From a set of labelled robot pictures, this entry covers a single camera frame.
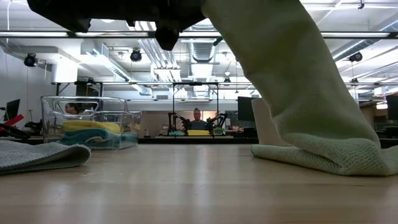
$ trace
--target red object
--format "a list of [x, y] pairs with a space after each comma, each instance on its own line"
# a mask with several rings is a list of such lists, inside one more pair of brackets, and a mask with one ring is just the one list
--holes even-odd
[[20, 115], [16, 116], [15, 118], [12, 118], [12, 119], [6, 121], [4, 124], [8, 125], [8, 126], [13, 126], [16, 123], [20, 122], [22, 119], [24, 119], [24, 117], [22, 114], [20, 114]]

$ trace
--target person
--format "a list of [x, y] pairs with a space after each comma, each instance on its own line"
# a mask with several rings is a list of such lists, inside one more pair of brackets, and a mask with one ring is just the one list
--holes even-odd
[[195, 120], [191, 121], [191, 129], [192, 130], [206, 130], [206, 121], [202, 121], [200, 119], [201, 113], [198, 108], [193, 110], [193, 117]]
[[79, 109], [76, 103], [67, 103], [65, 105], [65, 112], [67, 114], [79, 114]]

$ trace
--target computer monitor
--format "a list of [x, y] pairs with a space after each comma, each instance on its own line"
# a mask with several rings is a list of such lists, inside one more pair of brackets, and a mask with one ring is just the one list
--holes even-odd
[[238, 97], [238, 120], [240, 121], [254, 121], [253, 108], [251, 101], [257, 98], [252, 97]]
[[21, 100], [14, 100], [7, 103], [6, 114], [4, 116], [4, 121], [8, 121], [15, 118], [18, 115], [19, 103]]
[[398, 120], [398, 96], [386, 96], [387, 115], [389, 120]]

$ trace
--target security camera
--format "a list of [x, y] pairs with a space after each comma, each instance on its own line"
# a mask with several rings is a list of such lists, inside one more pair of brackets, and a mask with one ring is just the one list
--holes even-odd
[[225, 83], [231, 83], [231, 79], [228, 78], [228, 77], [225, 77], [224, 82]]
[[140, 53], [141, 49], [133, 49], [132, 53], [130, 55], [130, 59], [133, 62], [139, 62], [142, 59], [141, 53]]
[[361, 52], [355, 53], [355, 54], [351, 55], [350, 57], [348, 57], [348, 60], [350, 62], [360, 62], [360, 61], [362, 61], [362, 59], [363, 59], [363, 56], [362, 56]]
[[36, 54], [35, 53], [29, 53], [27, 54], [25, 60], [24, 60], [24, 65], [34, 68], [37, 66], [37, 63], [39, 61], [36, 58]]

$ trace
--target blue towel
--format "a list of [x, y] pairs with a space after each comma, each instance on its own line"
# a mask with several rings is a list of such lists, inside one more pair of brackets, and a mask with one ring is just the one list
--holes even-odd
[[82, 144], [92, 149], [124, 148], [137, 144], [137, 134], [123, 133], [120, 135], [100, 128], [65, 131], [58, 143], [67, 146]]

